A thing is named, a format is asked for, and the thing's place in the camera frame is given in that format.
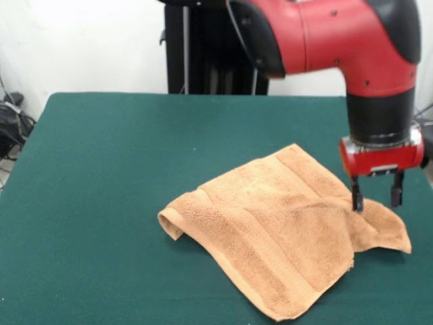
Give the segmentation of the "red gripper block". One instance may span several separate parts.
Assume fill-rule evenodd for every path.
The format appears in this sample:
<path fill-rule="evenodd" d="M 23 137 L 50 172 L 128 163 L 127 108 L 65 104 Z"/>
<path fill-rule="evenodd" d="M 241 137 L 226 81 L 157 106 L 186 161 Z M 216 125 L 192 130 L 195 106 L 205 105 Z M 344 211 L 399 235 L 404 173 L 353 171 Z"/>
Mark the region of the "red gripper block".
<path fill-rule="evenodd" d="M 363 212 L 363 195 L 361 193 L 360 176 L 390 173 L 394 174 L 391 187 L 391 206 L 403 204 L 404 170 L 420 165 L 424 157 L 424 141 L 419 129 L 412 127 L 409 141 L 389 148 L 368 148 L 360 146 L 347 136 L 339 143 L 340 156 L 346 173 L 351 177 L 352 210 Z"/>

